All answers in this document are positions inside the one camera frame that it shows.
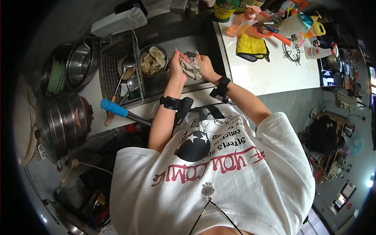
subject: green colander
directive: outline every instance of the green colander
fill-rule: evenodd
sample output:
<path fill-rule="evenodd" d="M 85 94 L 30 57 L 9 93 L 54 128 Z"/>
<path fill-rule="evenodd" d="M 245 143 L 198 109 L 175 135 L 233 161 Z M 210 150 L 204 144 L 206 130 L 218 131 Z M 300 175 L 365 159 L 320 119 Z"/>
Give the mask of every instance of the green colander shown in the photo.
<path fill-rule="evenodd" d="M 61 65 L 59 61 L 53 59 L 52 72 L 48 91 L 58 94 L 65 86 L 65 64 Z"/>

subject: white countertop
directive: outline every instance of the white countertop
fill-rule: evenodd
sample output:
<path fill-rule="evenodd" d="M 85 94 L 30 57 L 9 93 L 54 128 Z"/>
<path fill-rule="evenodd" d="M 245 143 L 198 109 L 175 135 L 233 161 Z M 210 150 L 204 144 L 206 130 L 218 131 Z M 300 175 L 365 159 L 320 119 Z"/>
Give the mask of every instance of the white countertop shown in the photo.
<path fill-rule="evenodd" d="M 270 51 L 270 62 L 265 59 L 249 62 L 238 57 L 236 55 L 237 38 L 229 37 L 226 34 L 228 27 L 236 16 L 232 15 L 228 23 L 219 23 L 234 83 L 257 96 L 320 87 L 317 61 L 315 59 L 308 60 L 304 54 L 301 54 L 301 65 L 291 62 L 289 59 L 284 58 L 282 42 L 275 37 L 265 38 L 266 45 Z M 301 48 L 308 46 L 311 46 L 311 44 L 306 40 Z M 212 88 L 208 88 L 185 93 L 182 94 L 181 98 L 188 96 L 194 99 L 193 108 L 219 103 L 218 100 L 209 96 L 211 90 Z M 78 93 L 87 99 L 93 109 L 94 120 L 91 123 L 89 136 L 134 123 L 128 118 L 115 115 L 112 123 L 109 126 L 105 126 L 107 115 L 106 111 L 100 108 L 100 101 L 103 97 L 100 89 L 99 71 L 97 71 L 93 80 Z M 129 111 L 148 119 L 154 116 L 158 104 L 159 102 L 151 102 L 129 109 Z"/>
<path fill-rule="evenodd" d="M 317 61 L 307 59 L 301 53 L 300 65 L 291 62 L 284 58 L 282 42 L 275 37 L 264 38 L 270 52 L 270 62 L 265 59 L 249 62 L 237 56 L 237 38 L 232 38 L 226 33 L 236 17 L 237 15 L 233 14 L 229 22 L 219 23 L 234 83 L 257 96 L 320 87 Z M 305 40 L 301 49 L 309 46 L 311 43 Z"/>

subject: faucet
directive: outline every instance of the faucet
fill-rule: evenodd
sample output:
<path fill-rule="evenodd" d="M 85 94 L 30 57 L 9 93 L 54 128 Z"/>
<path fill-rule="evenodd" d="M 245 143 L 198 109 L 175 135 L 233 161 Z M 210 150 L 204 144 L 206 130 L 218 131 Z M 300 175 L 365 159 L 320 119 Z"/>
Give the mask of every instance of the faucet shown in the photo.
<path fill-rule="evenodd" d="M 170 11 L 176 13 L 184 13 L 188 0 L 172 0 Z"/>

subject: black wristwatch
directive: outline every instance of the black wristwatch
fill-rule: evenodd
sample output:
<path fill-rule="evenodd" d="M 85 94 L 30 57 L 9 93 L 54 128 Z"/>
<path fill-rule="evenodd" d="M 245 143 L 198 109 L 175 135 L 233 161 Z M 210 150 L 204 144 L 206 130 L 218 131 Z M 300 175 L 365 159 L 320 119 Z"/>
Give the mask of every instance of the black wristwatch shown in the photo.
<path fill-rule="evenodd" d="M 231 80 L 227 77 L 221 77 L 219 80 L 219 85 L 217 87 L 217 92 L 220 96 L 225 97 L 226 93 L 229 91 L 227 85 L 231 82 Z"/>
<path fill-rule="evenodd" d="M 172 98 L 170 96 L 167 96 L 166 98 L 162 96 L 159 100 L 159 103 L 163 105 L 165 108 L 172 110 L 178 110 L 181 105 L 180 100 Z"/>

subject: dish rack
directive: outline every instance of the dish rack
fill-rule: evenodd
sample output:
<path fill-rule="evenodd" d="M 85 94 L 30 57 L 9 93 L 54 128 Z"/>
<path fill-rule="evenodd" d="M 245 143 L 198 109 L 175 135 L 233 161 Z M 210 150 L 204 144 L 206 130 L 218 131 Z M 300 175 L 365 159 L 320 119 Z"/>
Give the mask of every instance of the dish rack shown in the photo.
<path fill-rule="evenodd" d="M 144 79 L 141 73 L 139 52 L 140 50 L 138 48 L 134 35 L 127 35 L 123 39 L 110 44 L 101 51 L 100 60 L 102 66 L 100 69 L 101 76 L 99 80 L 103 98 L 111 100 L 111 98 L 114 96 L 116 87 L 119 84 L 119 80 L 121 79 L 117 70 L 117 65 L 119 61 L 125 57 L 125 55 L 133 53 L 136 65 L 136 75 L 139 84 L 139 90 L 137 91 L 140 92 L 140 97 L 130 99 L 128 96 L 122 106 L 125 108 L 133 108 L 144 103 L 146 92 Z M 120 96 L 120 90 L 121 85 L 119 86 L 119 89 L 116 93 L 115 103 L 117 104 L 122 98 Z"/>

